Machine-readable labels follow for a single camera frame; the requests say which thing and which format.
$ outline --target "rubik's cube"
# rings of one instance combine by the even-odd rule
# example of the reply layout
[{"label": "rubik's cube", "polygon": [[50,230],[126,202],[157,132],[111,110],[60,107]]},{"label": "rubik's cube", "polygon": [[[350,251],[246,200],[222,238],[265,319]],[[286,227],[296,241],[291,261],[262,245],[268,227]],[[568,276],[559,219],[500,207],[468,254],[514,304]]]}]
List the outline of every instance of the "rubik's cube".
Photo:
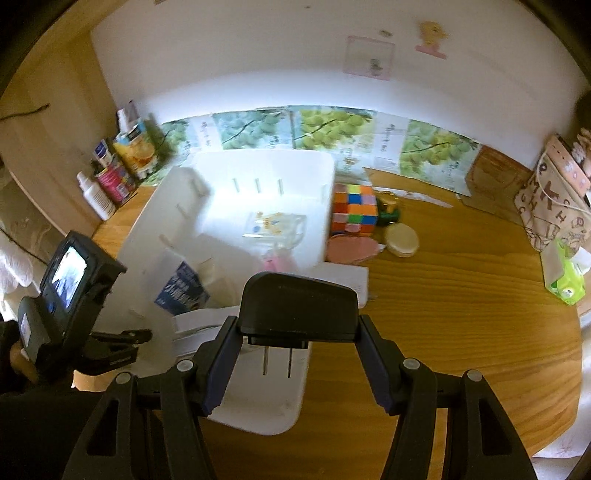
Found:
[{"label": "rubik's cube", "polygon": [[330,232],[369,236],[378,221],[378,205],[371,187],[335,184]]}]

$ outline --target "pink item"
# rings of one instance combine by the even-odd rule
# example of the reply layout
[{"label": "pink item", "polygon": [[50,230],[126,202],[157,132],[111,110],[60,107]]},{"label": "pink item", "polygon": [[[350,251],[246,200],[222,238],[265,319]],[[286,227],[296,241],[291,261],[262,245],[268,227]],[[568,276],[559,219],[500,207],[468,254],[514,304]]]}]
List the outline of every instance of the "pink item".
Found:
[{"label": "pink item", "polygon": [[329,238],[326,259],[332,263],[356,265],[376,256],[380,251],[379,243],[373,238],[335,235]]},{"label": "pink item", "polygon": [[291,250],[273,248],[262,257],[262,268],[258,271],[296,273],[297,265],[291,255]]},{"label": "pink item", "polygon": [[425,47],[423,45],[417,45],[416,47],[414,47],[414,49],[416,51],[419,51],[421,53],[426,53],[427,55],[432,55],[434,57],[437,57],[438,59],[447,60],[447,55],[445,55],[444,53],[441,53],[438,50],[438,48],[439,48],[439,45],[437,45],[437,48]]}]

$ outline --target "wooden table surface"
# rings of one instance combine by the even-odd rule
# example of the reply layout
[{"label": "wooden table surface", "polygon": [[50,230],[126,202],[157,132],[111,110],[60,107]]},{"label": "wooden table surface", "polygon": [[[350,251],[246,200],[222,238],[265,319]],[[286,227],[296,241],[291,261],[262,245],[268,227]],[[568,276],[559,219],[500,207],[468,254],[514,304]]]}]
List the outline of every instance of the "wooden table surface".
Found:
[{"label": "wooden table surface", "polygon": [[[364,313],[406,356],[459,375],[477,368],[535,453],[561,435],[577,412],[581,337],[575,307],[544,289],[539,255],[522,227],[462,205],[451,192],[373,172],[374,185],[429,194],[447,209],[402,201],[418,233],[412,258],[385,251],[365,263],[371,300]],[[97,231],[116,255],[153,189],[142,187]],[[437,416],[430,478],[440,478],[446,412]],[[220,479],[380,477],[396,419],[371,394],[355,347],[316,343],[298,422],[273,437],[203,420]]]}]

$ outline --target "camera screen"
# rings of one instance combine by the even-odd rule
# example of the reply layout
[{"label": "camera screen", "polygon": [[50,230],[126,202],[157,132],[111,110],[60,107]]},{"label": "camera screen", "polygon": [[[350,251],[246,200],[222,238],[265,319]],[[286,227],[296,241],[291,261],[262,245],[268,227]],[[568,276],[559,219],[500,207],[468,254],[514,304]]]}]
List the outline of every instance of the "camera screen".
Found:
[{"label": "camera screen", "polygon": [[74,247],[68,248],[51,279],[51,286],[55,289],[65,309],[70,306],[85,269],[86,262],[76,249]]}]

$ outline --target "person's hand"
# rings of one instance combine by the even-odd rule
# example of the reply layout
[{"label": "person's hand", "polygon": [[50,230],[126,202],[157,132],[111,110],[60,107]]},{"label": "person's hand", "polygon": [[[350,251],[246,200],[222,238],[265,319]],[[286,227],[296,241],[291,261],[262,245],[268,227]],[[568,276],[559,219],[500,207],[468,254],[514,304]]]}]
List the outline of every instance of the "person's hand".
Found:
[{"label": "person's hand", "polygon": [[37,385],[39,374],[35,365],[22,353],[22,344],[19,340],[10,349],[10,366],[17,375],[24,375],[33,385]]}]

